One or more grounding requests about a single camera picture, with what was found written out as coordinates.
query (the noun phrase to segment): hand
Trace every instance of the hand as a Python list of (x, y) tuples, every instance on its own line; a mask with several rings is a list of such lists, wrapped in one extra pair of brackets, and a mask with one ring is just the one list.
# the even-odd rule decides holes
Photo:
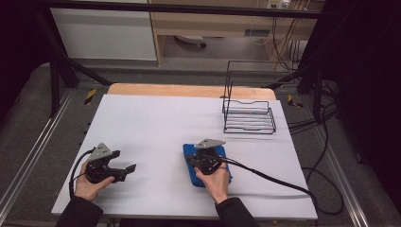
[(101, 189), (105, 188), (112, 183), (112, 181), (114, 181), (114, 177), (108, 177), (100, 183), (90, 183), (84, 174), (87, 165), (88, 161), (83, 163), (80, 169), (80, 176), (77, 178), (75, 196), (81, 197), (87, 201), (92, 201), (97, 197), (97, 194)]
[(204, 182), (206, 191), (216, 204), (219, 204), (228, 198), (228, 182), (230, 173), (226, 169), (226, 166), (225, 163), (222, 163), (218, 170), (210, 175), (204, 175), (197, 167), (195, 167), (197, 177)]

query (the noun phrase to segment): black rack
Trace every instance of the black rack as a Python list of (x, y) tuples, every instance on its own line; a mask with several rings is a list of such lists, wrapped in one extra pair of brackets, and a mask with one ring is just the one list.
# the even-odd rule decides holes
[[(254, 133), (254, 134), (273, 134), (276, 132), (273, 112), (266, 100), (236, 100), (232, 99), (233, 88), (244, 84), (252, 87), (266, 87), (268, 84), (276, 83), (269, 81), (268, 74), (274, 74), (280, 78), (290, 75), (288, 70), (283, 71), (244, 71), (233, 70), (235, 63), (254, 63), (271, 66), (281, 64), (287, 68), (283, 61), (228, 61), (226, 82), (224, 87), (224, 97), (222, 112), (224, 113), (224, 132), (225, 133)], [(251, 80), (249, 75), (256, 74), (256, 80)]]

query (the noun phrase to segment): blue sponge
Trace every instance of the blue sponge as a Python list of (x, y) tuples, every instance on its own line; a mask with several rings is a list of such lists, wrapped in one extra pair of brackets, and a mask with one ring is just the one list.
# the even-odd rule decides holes
[[(222, 145), (215, 147), (216, 153), (222, 157), (226, 157), (224, 147)], [(183, 145), (183, 157), (185, 159), (186, 156), (188, 155), (194, 155), (197, 152), (195, 149), (195, 145), (193, 144), (184, 144)], [(189, 171), (189, 177), (191, 178), (191, 183), (196, 186), (196, 187), (204, 187), (204, 183), (201, 179), (197, 178), (195, 169), (192, 167), (189, 163), (186, 163), (188, 166), (188, 171)]]

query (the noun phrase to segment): sleeve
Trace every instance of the sleeve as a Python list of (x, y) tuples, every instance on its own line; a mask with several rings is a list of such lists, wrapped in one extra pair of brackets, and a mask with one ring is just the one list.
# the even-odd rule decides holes
[(81, 197), (74, 197), (62, 212), (56, 227), (96, 227), (103, 210)]
[(239, 198), (230, 198), (216, 205), (218, 216), (225, 227), (259, 227)]

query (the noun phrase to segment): table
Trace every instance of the table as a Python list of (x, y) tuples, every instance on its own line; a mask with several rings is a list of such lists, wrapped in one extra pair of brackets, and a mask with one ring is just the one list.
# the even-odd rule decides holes
[[(222, 99), (177, 96), (179, 92), (172, 88), (180, 87), (183, 94), (185, 89), (209, 96), (213, 92), (205, 91), (223, 91), (223, 87), (115, 84), (102, 98), (78, 156), (104, 142), (111, 150), (121, 150), (120, 157), (111, 160), (110, 167), (137, 164), (125, 182), (105, 188), (94, 201), (106, 216), (218, 218), (207, 192), (191, 184), (183, 158), (183, 144), (195, 144), (204, 138), (226, 141), (224, 147), (229, 158), (307, 188), (281, 104), (273, 100), (274, 96), (265, 96), (265, 99), (270, 99), (277, 133), (225, 134)], [(252, 90), (271, 94), (268, 89), (249, 91)], [(255, 218), (317, 218), (311, 199), (302, 192), (268, 182), (236, 166), (231, 166), (231, 172), (234, 177), (229, 196), (240, 197)], [(68, 177), (53, 214), (59, 215), (69, 202), (67, 185)]]

